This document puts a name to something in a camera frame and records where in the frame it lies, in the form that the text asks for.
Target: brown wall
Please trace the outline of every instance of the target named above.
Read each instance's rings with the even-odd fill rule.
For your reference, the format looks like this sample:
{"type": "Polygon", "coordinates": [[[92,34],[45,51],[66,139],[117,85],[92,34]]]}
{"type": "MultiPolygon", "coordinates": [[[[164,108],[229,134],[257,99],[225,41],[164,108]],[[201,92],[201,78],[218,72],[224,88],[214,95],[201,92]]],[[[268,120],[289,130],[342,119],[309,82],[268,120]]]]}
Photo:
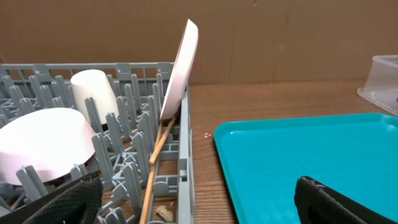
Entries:
{"type": "Polygon", "coordinates": [[[365,79],[398,54],[397,0],[0,1],[7,63],[174,61],[199,28],[192,84],[365,79]]]}

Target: clear plastic container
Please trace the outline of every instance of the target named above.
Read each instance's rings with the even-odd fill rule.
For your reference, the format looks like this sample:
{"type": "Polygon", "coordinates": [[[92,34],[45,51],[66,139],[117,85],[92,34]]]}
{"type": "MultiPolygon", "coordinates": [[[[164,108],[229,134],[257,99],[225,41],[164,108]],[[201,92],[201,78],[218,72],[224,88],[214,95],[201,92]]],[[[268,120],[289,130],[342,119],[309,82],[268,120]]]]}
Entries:
{"type": "Polygon", "coordinates": [[[398,55],[374,56],[368,80],[358,94],[398,116],[398,55]]]}

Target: gray plastic grid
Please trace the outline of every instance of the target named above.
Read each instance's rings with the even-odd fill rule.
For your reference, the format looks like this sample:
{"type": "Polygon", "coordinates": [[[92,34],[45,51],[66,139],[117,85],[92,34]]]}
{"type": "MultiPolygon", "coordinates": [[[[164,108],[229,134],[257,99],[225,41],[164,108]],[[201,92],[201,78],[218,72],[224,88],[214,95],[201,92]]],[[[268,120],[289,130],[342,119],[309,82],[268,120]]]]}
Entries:
{"type": "MultiPolygon", "coordinates": [[[[65,183],[78,179],[88,172],[99,169],[103,175],[105,190],[112,190],[111,201],[102,206],[98,213],[100,223],[132,223],[139,217],[142,208],[141,188],[145,187],[149,175],[148,159],[154,148],[154,138],[159,128],[159,115],[164,94],[170,79],[173,63],[87,63],[87,64],[3,64],[0,65],[0,127],[24,114],[52,107],[76,108],[69,80],[58,75],[52,78],[52,70],[76,69],[115,69],[117,77],[107,78],[117,96],[119,117],[113,113],[106,116],[108,130],[104,131],[96,112],[95,101],[85,100],[92,127],[95,157],[86,164],[76,164],[65,183]],[[132,74],[132,68],[142,69],[144,78],[132,74]],[[156,68],[156,78],[147,78],[146,69],[156,68]],[[16,70],[20,80],[13,80],[10,71],[16,70]],[[28,79],[25,70],[34,75],[28,79]],[[121,208],[112,208],[122,200],[127,200],[135,215],[125,217],[121,208]],[[109,211],[105,218],[101,214],[109,211]]],[[[159,162],[150,203],[153,208],[154,197],[177,196],[176,223],[193,223],[195,191],[193,188],[192,130],[189,114],[189,87],[182,99],[180,122],[175,124],[160,152],[160,161],[177,160],[176,175],[159,175],[159,162]],[[179,140],[173,140],[173,134],[179,140]]],[[[0,216],[20,207],[23,202],[30,203],[55,190],[53,185],[40,181],[34,168],[27,164],[16,174],[22,187],[0,183],[0,196],[15,196],[17,201],[11,206],[0,197],[0,216]]]]}

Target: wooden table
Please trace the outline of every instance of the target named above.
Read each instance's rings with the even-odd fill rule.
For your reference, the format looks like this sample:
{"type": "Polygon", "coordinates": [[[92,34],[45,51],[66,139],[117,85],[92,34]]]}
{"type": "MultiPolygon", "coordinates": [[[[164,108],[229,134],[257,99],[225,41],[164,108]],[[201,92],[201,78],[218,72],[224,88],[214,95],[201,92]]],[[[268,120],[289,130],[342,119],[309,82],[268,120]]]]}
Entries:
{"type": "Polygon", "coordinates": [[[292,82],[191,87],[196,224],[237,223],[216,148],[215,128],[227,121],[378,112],[356,94],[364,82],[292,82]]]}

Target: teal plastic tray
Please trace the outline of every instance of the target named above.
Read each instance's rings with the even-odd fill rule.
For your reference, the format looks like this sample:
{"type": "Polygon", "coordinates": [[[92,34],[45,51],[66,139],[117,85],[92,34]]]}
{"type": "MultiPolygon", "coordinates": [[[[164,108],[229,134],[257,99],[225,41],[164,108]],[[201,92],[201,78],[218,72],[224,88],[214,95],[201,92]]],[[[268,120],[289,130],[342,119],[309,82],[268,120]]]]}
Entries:
{"type": "Polygon", "coordinates": [[[398,119],[384,114],[228,122],[214,139],[240,224],[300,223],[310,176],[398,222],[398,119]]]}

